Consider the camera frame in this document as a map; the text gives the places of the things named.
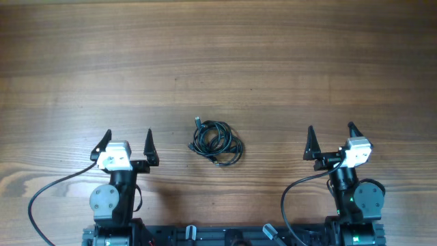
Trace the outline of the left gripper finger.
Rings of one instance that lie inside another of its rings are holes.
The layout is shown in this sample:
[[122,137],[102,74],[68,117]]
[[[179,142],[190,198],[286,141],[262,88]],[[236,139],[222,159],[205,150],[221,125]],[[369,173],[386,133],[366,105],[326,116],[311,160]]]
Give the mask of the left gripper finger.
[[152,130],[149,128],[145,138],[143,155],[146,156],[149,166],[159,166],[159,157],[154,145]]
[[99,141],[96,147],[91,151],[90,160],[97,161],[100,154],[106,150],[108,143],[111,141],[112,132],[108,129],[104,134],[103,138]]

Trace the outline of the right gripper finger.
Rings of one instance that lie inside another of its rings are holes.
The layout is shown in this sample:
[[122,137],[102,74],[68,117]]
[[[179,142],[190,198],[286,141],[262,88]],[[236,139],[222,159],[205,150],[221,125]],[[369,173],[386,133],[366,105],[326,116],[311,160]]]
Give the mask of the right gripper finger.
[[310,125],[308,127],[307,143],[305,146],[303,159],[305,161],[312,161],[312,160],[316,160],[316,159],[321,159],[321,155],[322,155],[322,152],[320,150],[320,146],[319,146],[317,137],[315,135],[315,131],[313,129],[313,126]]
[[363,137],[363,134],[358,130],[353,122],[348,123],[348,128],[351,137]]

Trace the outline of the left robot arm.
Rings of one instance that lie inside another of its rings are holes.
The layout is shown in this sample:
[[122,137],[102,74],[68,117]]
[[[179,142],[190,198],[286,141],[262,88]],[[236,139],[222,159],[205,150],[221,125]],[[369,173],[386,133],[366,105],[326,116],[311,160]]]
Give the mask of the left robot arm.
[[155,245],[153,234],[147,230],[142,219],[134,218],[143,202],[135,206],[135,193],[141,189],[137,184],[138,174],[150,173],[152,166],[159,165],[152,131],[145,138],[145,160],[133,161],[130,144],[112,139],[108,130],[90,154],[90,160],[99,169],[110,175],[108,184],[95,188],[89,198],[94,213],[93,226],[83,230],[82,244],[86,246]]

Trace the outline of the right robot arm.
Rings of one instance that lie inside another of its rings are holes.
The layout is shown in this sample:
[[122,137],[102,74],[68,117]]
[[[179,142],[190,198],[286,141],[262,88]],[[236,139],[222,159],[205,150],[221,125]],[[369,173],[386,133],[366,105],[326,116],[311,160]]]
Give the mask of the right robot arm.
[[378,221],[386,190],[373,179],[360,180],[356,168],[370,159],[373,144],[355,126],[348,124],[350,137],[335,152],[322,152],[312,126],[308,128],[303,154],[314,161],[315,171],[329,173],[328,186],[337,208],[336,216],[325,219],[322,245],[386,245],[384,227]]

